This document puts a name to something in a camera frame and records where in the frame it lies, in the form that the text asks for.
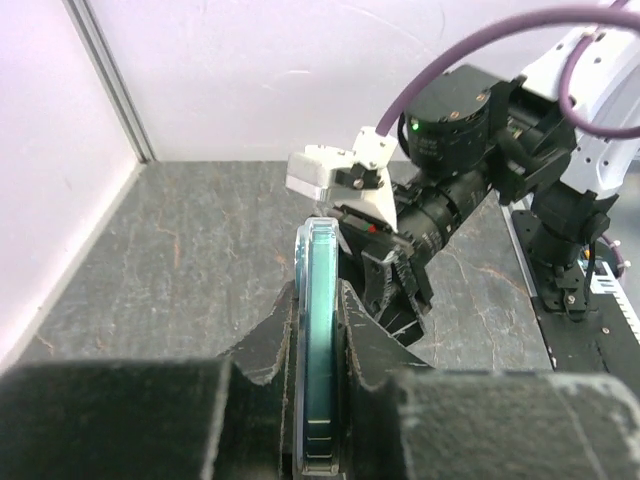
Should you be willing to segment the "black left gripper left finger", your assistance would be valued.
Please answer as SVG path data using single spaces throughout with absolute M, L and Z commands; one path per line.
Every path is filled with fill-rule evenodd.
M 286 284 L 214 358 L 20 365 L 1 378 L 5 479 L 288 479 Z

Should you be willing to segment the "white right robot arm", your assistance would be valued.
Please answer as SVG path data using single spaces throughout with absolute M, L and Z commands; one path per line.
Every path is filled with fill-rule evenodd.
M 570 164 L 580 135 L 637 139 L 635 127 L 594 124 L 631 71 L 636 50 L 624 24 L 628 1 L 511 17 L 447 50 L 349 150 L 324 157 L 326 183 L 346 239 L 345 271 L 368 312 L 403 345 L 424 334 L 432 289 L 427 264 L 490 192 L 503 205 L 533 200 L 523 242 L 541 296 L 576 321 L 590 305 L 580 249 L 609 224 L 614 188 L 589 184 Z M 542 57 L 512 81 L 465 65 L 475 50 L 524 30 L 593 23 L 571 52 Z

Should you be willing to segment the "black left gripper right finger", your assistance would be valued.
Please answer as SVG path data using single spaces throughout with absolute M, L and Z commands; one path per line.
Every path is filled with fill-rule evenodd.
M 446 371 L 339 288 L 351 479 L 635 479 L 639 402 L 606 374 Z

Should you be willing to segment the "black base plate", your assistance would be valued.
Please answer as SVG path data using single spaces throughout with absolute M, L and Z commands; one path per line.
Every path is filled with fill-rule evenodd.
M 531 258 L 540 221 L 528 210 L 513 210 L 509 224 L 553 369 L 606 372 L 636 389 L 639 342 L 611 295 L 591 291 L 588 299 L 584 297 L 585 252 L 580 252 L 573 266 L 556 273 Z

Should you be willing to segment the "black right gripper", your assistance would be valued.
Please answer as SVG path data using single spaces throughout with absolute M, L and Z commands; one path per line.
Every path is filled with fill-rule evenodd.
M 394 265 L 399 292 L 389 306 L 389 332 L 408 347 L 424 337 L 432 308 L 425 264 L 480 206 L 491 185 L 484 169 L 440 180 L 418 173 L 404 184 L 381 183 L 376 190 L 353 191 L 348 199 L 336 200 L 332 210 L 348 255 L 363 264 L 362 302 L 375 320 L 397 293 Z M 403 253 L 397 259 L 393 250 Z

